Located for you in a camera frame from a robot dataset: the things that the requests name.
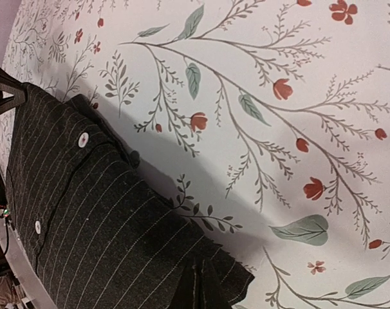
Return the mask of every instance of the pinstripe jacket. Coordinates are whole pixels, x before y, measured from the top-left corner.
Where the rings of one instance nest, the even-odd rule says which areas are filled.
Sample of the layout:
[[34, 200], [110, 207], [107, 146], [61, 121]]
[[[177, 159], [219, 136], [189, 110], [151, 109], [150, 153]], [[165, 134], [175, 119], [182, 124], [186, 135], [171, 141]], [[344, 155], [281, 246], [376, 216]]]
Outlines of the pinstripe jacket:
[[58, 308], [165, 309], [192, 257], [211, 259], [230, 304], [245, 297], [253, 276], [159, 199], [84, 97], [61, 103], [24, 87], [6, 193]]

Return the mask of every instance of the white button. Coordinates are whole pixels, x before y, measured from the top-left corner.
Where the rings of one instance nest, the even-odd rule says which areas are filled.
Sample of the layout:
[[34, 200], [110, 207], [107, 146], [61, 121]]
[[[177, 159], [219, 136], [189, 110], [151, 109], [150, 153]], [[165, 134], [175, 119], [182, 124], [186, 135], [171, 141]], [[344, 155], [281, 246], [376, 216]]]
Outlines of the white button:
[[35, 230], [36, 230], [36, 233], [38, 235], [41, 233], [41, 222], [40, 221], [35, 222]]
[[89, 140], [89, 134], [87, 134], [86, 132], [83, 132], [79, 138], [79, 141], [78, 141], [78, 146], [80, 148], [83, 148], [86, 146], [86, 144], [88, 143], [88, 140]]

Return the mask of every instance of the floral bedspread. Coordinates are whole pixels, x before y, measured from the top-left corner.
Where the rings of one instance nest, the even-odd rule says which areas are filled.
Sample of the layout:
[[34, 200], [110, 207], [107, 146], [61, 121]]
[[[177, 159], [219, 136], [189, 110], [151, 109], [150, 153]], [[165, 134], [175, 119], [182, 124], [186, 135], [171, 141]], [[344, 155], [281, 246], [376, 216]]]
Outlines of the floral bedspread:
[[390, 308], [390, 0], [23, 0], [3, 66], [89, 98], [254, 273], [237, 309]]

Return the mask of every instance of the red flower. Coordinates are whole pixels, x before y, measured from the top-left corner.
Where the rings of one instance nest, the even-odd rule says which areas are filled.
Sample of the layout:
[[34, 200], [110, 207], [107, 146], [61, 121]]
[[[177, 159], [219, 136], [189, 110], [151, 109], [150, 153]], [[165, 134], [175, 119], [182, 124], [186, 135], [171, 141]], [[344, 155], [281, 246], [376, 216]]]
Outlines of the red flower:
[[308, 268], [312, 268], [311, 274], [315, 275], [317, 272], [324, 272], [326, 270], [325, 267], [323, 267], [324, 262], [317, 261], [315, 262], [315, 265], [312, 263], [308, 263]]
[[376, 239], [372, 242], [369, 243], [369, 248], [370, 249], [376, 249], [378, 248], [380, 245], [382, 245], [382, 240], [381, 239]]
[[279, 79], [274, 82], [274, 95], [278, 100], [287, 100], [288, 97], [292, 94], [293, 91], [291, 86], [286, 84], [288, 81], [289, 79]]
[[304, 193], [306, 198], [311, 198], [313, 201], [318, 200], [324, 192], [324, 185], [319, 179], [310, 177], [313, 183], [307, 183], [304, 186]]
[[207, 121], [208, 118], [205, 117], [204, 113], [195, 113], [190, 118], [190, 126], [194, 132], [196, 131], [196, 128], [199, 130], [205, 130], [207, 127]]
[[103, 26], [104, 26], [104, 19], [103, 19], [103, 18], [100, 18], [100, 19], [98, 20], [98, 28], [103, 27]]
[[311, 5], [312, 2], [309, 0], [297, 0], [297, 4], [301, 5], [301, 6], [308, 6], [308, 5]]
[[303, 139], [303, 138], [297, 139], [297, 148], [298, 148], [298, 150], [302, 151], [303, 153], [307, 153], [309, 151], [308, 145], [309, 145], [309, 143], [305, 139]]
[[354, 20], [351, 15], [358, 13], [357, 6], [348, 6], [345, 0], [337, 0], [337, 4], [330, 5], [330, 10], [333, 12], [332, 19], [335, 21], [343, 21], [345, 19], [346, 24], [352, 24]]
[[82, 29], [79, 29], [79, 30], [77, 31], [76, 36], [75, 36], [75, 44], [76, 44], [77, 42], [80, 42], [80, 38], [82, 38], [83, 35], [84, 35], [84, 33], [82, 32]]
[[375, 136], [379, 139], [379, 140], [383, 140], [385, 138], [387, 138], [387, 133], [384, 131], [384, 129], [376, 129], [375, 130]]
[[100, 52], [100, 42], [97, 42], [95, 45], [93, 45], [93, 53], [98, 53]]

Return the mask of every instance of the green leaf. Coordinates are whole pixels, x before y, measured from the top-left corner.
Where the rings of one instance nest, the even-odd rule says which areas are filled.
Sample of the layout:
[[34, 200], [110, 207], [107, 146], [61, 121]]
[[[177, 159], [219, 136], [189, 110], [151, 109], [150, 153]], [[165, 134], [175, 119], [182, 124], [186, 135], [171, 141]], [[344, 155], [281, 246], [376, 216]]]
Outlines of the green leaf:
[[159, 31], [161, 31], [162, 29], [164, 29], [166, 27], [168, 27], [168, 24], [166, 24], [165, 26], [162, 26], [162, 27], [150, 28], [148, 30], [138, 32], [138, 36], [139, 37], [150, 37], [151, 35], [157, 34]]
[[257, 109], [255, 104], [252, 102], [250, 95], [240, 95], [238, 101], [239, 103], [241, 103], [242, 108], [248, 115], [254, 117], [255, 119], [258, 119], [260, 122], [266, 124], [267, 126], [271, 126], [264, 120], [261, 112]]
[[281, 239], [299, 241], [313, 246], [322, 246], [328, 240], [328, 222], [314, 214], [284, 227], [270, 227], [272, 232]]
[[178, 40], [188, 39], [192, 37], [196, 31], [196, 28], [201, 22], [203, 17], [203, 6], [197, 8], [192, 14], [189, 15], [185, 22], [185, 27], [181, 34], [178, 36]]
[[380, 287], [387, 282], [389, 278], [390, 275], [386, 277], [372, 277], [354, 282], [345, 289], [345, 293], [347, 293], [349, 299], [356, 299]]
[[186, 74], [188, 78], [189, 93], [191, 97], [195, 100], [200, 90], [201, 71], [196, 66], [196, 64], [191, 63], [188, 65], [188, 68], [186, 69]]

